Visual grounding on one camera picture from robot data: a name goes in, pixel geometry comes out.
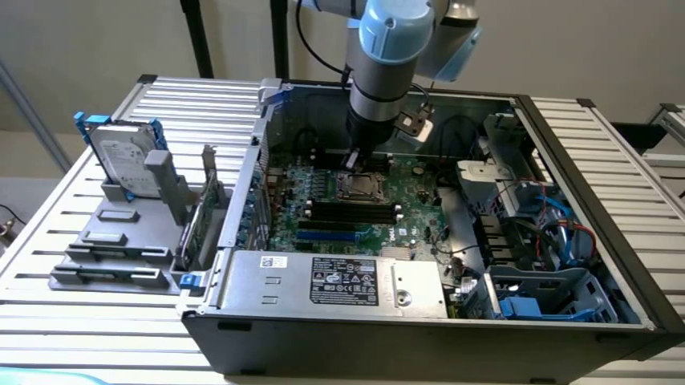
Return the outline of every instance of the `slotted aluminum table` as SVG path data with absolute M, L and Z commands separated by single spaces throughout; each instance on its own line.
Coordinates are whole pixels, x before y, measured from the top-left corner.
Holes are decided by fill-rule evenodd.
M 158 78 L 135 86 L 114 117 L 162 120 L 179 173 L 191 184 L 201 184 L 205 177 L 202 146 L 217 145 L 219 177 L 231 186 L 259 118 L 258 88 L 259 83 Z M 596 110 L 575 100 L 536 102 L 669 300 L 685 314 L 685 224 L 651 182 L 649 168 L 641 168 Z M 101 203 L 103 177 L 87 150 L 0 258 L 0 365 L 74 371 L 122 384 L 226 383 L 178 320 L 178 297 L 48 289 L 52 266 Z M 685 347 L 648 362 L 611 363 L 576 382 L 677 383 L 685 383 Z

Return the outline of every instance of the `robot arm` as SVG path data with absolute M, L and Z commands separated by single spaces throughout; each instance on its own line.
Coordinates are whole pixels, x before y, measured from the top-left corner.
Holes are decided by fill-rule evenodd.
M 454 81 L 480 37 L 473 1 L 307 0 L 306 6 L 349 21 L 346 73 L 350 89 L 348 168 L 400 132 L 421 138 L 430 107 L 405 108 L 414 75 Z

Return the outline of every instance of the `black ram slot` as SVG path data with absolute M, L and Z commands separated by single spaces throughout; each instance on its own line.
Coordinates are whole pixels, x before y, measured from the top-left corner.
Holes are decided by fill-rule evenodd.
M 394 225 L 397 223 L 396 205 L 314 202 L 311 220 Z
M 299 221 L 298 229 L 301 230 L 328 230 L 328 231 L 349 231 L 356 230 L 354 224 L 341 222 L 319 222 L 319 221 Z

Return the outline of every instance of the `white wall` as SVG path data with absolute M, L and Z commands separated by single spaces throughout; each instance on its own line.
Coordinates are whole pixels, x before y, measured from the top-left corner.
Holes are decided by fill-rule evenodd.
M 202 0 L 202 7 L 217 75 L 273 76 L 269 0 Z M 441 87 L 587 97 L 624 121 L 685 101 L 684 0 L 478 0 L 477 7 L 480 47 L 456 84 Z M 303 20 L 313 46 L 341 65 L 345 20 L 309 10 Z M 294 26 L 290 42 L 291 75 L 336 79 Z M 197 76 L 177 0 L 0 0 L 0 57 L 58 132 L 74 132 L 76 110 L 114 111 L 142 73 Z M 0 129 L 26 129 L 4 95 Z

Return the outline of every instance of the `power supply label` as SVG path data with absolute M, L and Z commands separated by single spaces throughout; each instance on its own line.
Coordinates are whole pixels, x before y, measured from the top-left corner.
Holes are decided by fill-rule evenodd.
M 378 306 L 376 261 L 313 258 L 310 300 L 321 305 Z

